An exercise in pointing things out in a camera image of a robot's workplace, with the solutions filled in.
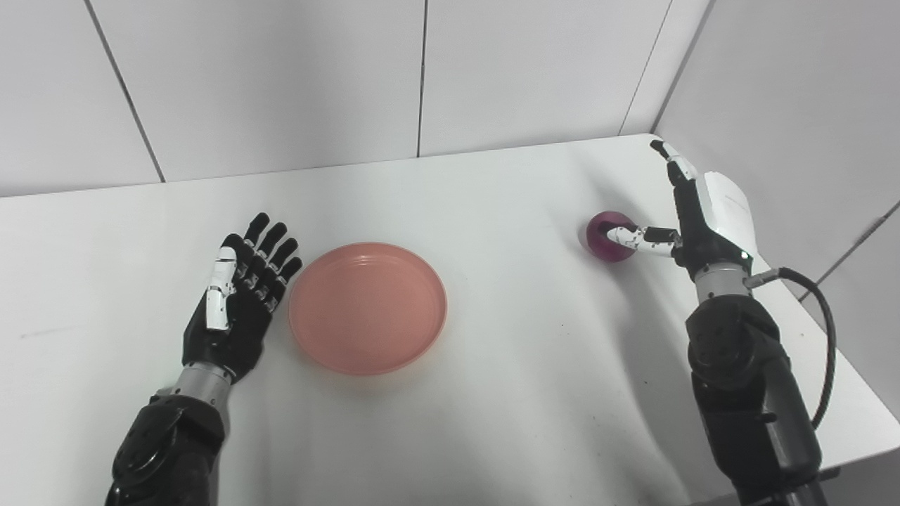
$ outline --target white wall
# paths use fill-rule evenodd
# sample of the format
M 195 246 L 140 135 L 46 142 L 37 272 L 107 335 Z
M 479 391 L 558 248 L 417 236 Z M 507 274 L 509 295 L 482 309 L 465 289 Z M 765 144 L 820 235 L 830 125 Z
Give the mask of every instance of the white wall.
M 431 0 L 421 154 L 649 131 L 706 4 Z
M 898 16 L 879 0 L 713 4 L 657 133 L 746 191 L 770 264 L 821 276 L 900 200 Z M 822 283 L 841 351 L 895 415 L 898 251 L 895 214 Z M 898 470 L 895 452 L 825 490 L 832 506 L 893 504 Z
M 169 180 L 416 156 L 423 0 L 94 0 Z
M 0 10 L 0 196 L 158 182 L 85 4 Z
M 707 1 L 93 5 L 183 180 L 648 131 Z M 0 194 L 157 181 L 85 4 L 4 11 Z
M 772 265 L 820 276 L 900 199 L 900 3 L 716 2 L 657 133 L 751 197 Z

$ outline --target purple fruit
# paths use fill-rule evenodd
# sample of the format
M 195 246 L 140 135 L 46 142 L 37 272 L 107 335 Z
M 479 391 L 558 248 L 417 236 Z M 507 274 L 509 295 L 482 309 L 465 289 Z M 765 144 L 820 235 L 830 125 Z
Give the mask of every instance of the purple fruit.
M 635 251 L 609 240 L 607 232 L 615 227 L 634 226 L 635 223 L 621 212 L 604 211 L 594 216 L 588 223 L 587 230 L 590 252 L 605 262 L 621 262 L 631 257 Z

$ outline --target white table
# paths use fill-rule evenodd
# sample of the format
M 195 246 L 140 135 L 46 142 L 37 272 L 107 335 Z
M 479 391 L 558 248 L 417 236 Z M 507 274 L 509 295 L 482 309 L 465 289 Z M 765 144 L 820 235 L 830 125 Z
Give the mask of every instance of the white table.
M 651 138 L 0 199 L 0 503 L 101 502 L 133 417 L 177 377 L 221 239 L 259 211 L 287 223 L 308 262 L 363 240 L 415 251 L 449 313 L 413 365 L 348 377 L 305 357 L 279 310 L 232 390 L 222 506 L 681 505 L 729 492 L 690 391 L 687 274 L 640 255 L 605 265 L 580 242 L 606 209 L 677 224 Z M 784 285 L 757 296 L 812 410 L 824 335 Z M 841 356 L 819 438 L 825 467 L 900 445 Z

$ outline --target robotic arm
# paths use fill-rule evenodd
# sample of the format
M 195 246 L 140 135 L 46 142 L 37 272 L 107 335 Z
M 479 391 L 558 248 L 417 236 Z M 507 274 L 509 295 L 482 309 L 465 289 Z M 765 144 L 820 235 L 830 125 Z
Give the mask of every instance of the robotic arm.
M 210 477 L 225 441 L 225 402 L 263 351 L 272 312 L 302 267 L 277 223 L 260 213 L 241 238 L 221 245 L 210 283 L 184 330 L 184 369 L 171 389 L 150 397 L 112 462 L 106 506 L 209 506 Z
M 751 276 L 756 240 L 740 188 L 715 172 L 700 175 L 661 140 L 651 147 L 666 159 L 680 234 L 640 228 L 624 215 L 605 212 L 591 223 L 592 249 L 609 261 L 627 257 L 631 252 L 625 248 L 651 252 L 688 270 L 699 301 L 686 322 L 694 397 L 716 464 L 741 504 L 824 506 L 818 482 L 822 451 L 814 426 L 824 413 L 830 380 L 810 421 L 778 325 L 752 296 L 752 288 L 796 273 L 776 269 Z M 830 323 L 830 378 L 833 324 L 827 305 L 823 308 Z

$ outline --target metal wrist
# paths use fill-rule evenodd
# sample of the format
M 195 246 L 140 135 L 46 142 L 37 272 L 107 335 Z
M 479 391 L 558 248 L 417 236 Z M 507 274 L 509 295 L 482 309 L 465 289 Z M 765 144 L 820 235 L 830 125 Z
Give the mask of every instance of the metal wrist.
M 208 362 L 188 362 L 171 394 L 193 397 L 224 412 L 230 389 L 231 376 L 224 368 Z

